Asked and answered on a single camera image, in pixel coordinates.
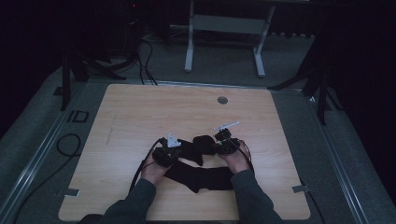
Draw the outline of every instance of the forearm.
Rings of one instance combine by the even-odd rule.
[[[271,199],[262,191],[251,170],[242,171],[231,178],[243,224],[283,223],[274,210]]]
[[[155,186],[146,179],[140,179],[125,200],[114,203],[106,210],[99,224],[145,223],[155,194]]]

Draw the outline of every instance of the table top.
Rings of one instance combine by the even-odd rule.
[[[228,103],[218,102],[220,96]],[[70,183],[79,195],[65,196],[61,220],[103,214],[128,194],[134,173],[153,143],[171,133],[192,142],[214,135],[222,124],[249,146],[256,178],[283,219],[307,219],[310,211],[283,132],[272,95],[267,90],[109,85]],[[191,166],[194,162],[180,159]],[[217,156],[204,156],[204,168],[226,166]],[[237,220],[232,190],[201,189],[197,194],[164,178],[148,220]]]

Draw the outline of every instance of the person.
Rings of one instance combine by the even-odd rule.
[[[249,157],[245,142],[241,141],[240,149]],[[248,162],[239,150],[234,154],[219,155],[224,159],[234,176],[231,178],[235,193],[238,214],[243,224],[278,224],[283,223],[274,210],[271,199],[262,191],[257,183]],[[147,212],[151,206],[158,185],[169,168],[154,162],[151,156],[145,163],[140,179],[125,198],[111,205],[99,220],[107,223],[145,223]]]

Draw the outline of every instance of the dark background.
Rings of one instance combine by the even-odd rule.
[[[277,3],[270,32],[316,36],[303,67],[309,69],[326,62],[332,68],[330,85],[395,202],[396,20],[392,13],[396,6],[393,1],[355,5],[345,1],[335,5],[326,1]],[[0,3],[0,136],[45,78],[61,66],[64,43],[72,43],[103,61],[112,53],[121,54],[125,36],[128,44],[133,43],[130,41],[136,38],[134,34],[126,35],[124,25],[114,25],[128,17],[122,6],[122,1],[105,0]],[[166,24],[188,24],[189,1],[152,0],[148,8],[146,23],[163,38],[169,31]],[[207,2],[197,10],[210,13],[212,8]],[[260,7],[220,3],[218,12],[219,8],[224,15],[262,17]],[[112,17],[111,12],[118,13]]]

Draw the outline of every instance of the person's left hand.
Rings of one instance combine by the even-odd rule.
[[[141,178],[147,179],[153,185],[157,186],[163,179],[163,175],[165,175],[166,171],[170,169],[170,167],[163,167],[152,158],[152,152],[149,154],[145,164],[143,167],[146,167],[141,172]]]

